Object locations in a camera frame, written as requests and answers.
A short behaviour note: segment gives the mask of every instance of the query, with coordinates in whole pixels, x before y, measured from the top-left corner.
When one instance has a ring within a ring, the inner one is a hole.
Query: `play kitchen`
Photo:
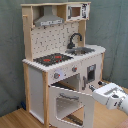
[[[94,100],[89,85],[99,87],[105,49],[85,44],[90,4],[21,5],[26,107],[45,128],[93,127]],[[71,114],[82,107],[79,123]]]

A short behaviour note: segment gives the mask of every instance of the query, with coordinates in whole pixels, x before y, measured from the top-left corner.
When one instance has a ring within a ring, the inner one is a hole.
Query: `faucet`
[[[68,49],[72,49],[73,47],[75,47],[75,44],[73,44],[73,42],[72,42],[72,39],[73,39],[73,37],[74,37],[75,35],[80,36],[80,41],[82,41],[82,35],[81,35],[80,33],[74,33],[74,34],[71,36],[71,38],[70,38],[70,43],[69,43],[68,46],[67,46]]]

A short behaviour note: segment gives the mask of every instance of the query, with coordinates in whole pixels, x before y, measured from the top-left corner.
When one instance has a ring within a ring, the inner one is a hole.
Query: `stovetop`
[[[37,62],[39,64],[42,64],[42,65],[48,67],[48,66],[51,66],[54,64],[64,62],[66,60],[70,60],[70,59],[73,59],[73,57],[70,57],[70,56],[67,56],[64,54],[60,54],[60,53],[54,53],[51,55],[36,58],[36,59],[34,59],[34,62]]]

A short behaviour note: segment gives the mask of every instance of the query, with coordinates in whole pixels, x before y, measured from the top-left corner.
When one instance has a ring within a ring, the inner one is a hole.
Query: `kitchen sink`
[[[88,53],[94,52],[94,51],[95,50],[91,49],[91,48],[78,47],[78,48],[68,49],[68,50],[66,50],[66,53],[72,54],[75,56],[80,56],[80,55],[85,55],[85,54],[88,54]]]

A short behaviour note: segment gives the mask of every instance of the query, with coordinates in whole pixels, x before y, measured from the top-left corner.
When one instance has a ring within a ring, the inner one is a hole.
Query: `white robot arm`
[[[128,95],[121,87],[110,83],[98,89],[90,85],[90,89],[93,91],[92,97],[99,103],[106,105],[107,109],[119,109],[128,115]]]

